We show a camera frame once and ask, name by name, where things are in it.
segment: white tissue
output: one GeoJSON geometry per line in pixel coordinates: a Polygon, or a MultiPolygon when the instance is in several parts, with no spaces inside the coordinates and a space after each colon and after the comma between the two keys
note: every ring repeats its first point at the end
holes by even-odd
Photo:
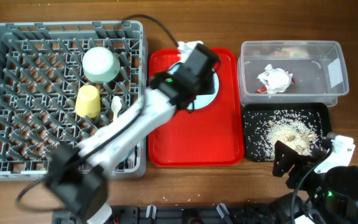
{"type": "Polygon", "coordinates": [[[197,40],[191,42],[178,41],[178,50],[180,52],[180,62],[185,62],[197,44],[204,44],[204,42],[197,40]]]}
{"type": "Polygon", "coordinates": [[[269,64],[265,71],[258,75],[258,79],[266,86],[268,94],[282,93],[290,86],[292,73],[281,68],[273,68],[272,64],[269,64]]]}

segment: plastic bin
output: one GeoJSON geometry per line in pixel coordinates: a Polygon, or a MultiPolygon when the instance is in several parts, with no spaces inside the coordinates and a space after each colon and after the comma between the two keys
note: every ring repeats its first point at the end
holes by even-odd
{"type": "Polygon", "coordinates": [[[321,102],[334,106],[339,96],[349,92],[341,46],[335,41],[245,41],[238,76],[242,105],[321,102]],[[257,76],[268,64],[288,70],[295,84],[284,93],[256,93],[264,86],[257,76]]]}
{"type": "MultiPolygon", "coordinates": [[[[122,111],[133,104],[146,79],[146,60],[147,39],[137,21],[0,24],[0,180],[42,178],[56,145],[75,146],[110,122],[113,96],[120,96],[122,111]],[[81,66],[85,52],[96,46],[118,54],[121,63],[120,74],[103,85],[90,83],[81,66]],[[88,83],[100,92],[96,119],[74,110],[78,89],[88,83]]],[[[142,176],[145,150],[143,139],[135,167],[123,162],[111,178],[142,176]]]]}

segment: dish rack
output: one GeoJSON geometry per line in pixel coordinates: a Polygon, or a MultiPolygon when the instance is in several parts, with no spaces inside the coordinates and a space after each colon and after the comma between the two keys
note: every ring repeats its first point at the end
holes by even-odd
{"type": "MultiPolygon", "coordinates": [[[[114,96],[125,111],[145,83],[146,60],[147,39],[137,21],[0,24],[0,180],[42,178],[58,144],[75,146],[111,122],[114,96]],[[81,60],[93,47],[119,56],[120,75],[113,81],[96,84],[84,76],[81,60]],[[96,119],[75,113],[78,89],[87,84],[99,88],[96,119]]],[[[111,178],[144,174],[145,139],[138,146],[135,167],[124,161],[111,178]]]]}

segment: wooden table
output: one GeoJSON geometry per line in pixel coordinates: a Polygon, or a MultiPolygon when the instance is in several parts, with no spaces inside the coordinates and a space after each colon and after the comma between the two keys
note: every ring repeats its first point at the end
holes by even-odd
{"type": "MultiPolygon", "coordinates": [[[[245,40],[336,40],[345,56],[351,90],[330,109],[331,122],[336,133],[355,139],[351,164],[358,166],[358,1],[2,2],[0,22],[99,21],[148,14],[160,19],[178,40],[203,40],[209,47],[230,49],[236,57],[245,40]]],[[[174,47],[159,27],[141,22],[150,54],[174,47]]],[[[244,159],[238,166],[194,169],[161,169],[148,162],[142,178],[112,181],[109,198],[115,205],[140,206],[271,202],[291,191],[286,179],[272,176],[271,162],[244,159]]],[[[0,223],[50,223],[50,213],[23,213],[14,206],[14,198],[27,184],[0,182],[0,223]]],[[[57,205],[42,188],[31,191],[25,201],[37,206],[57,205]]]]}

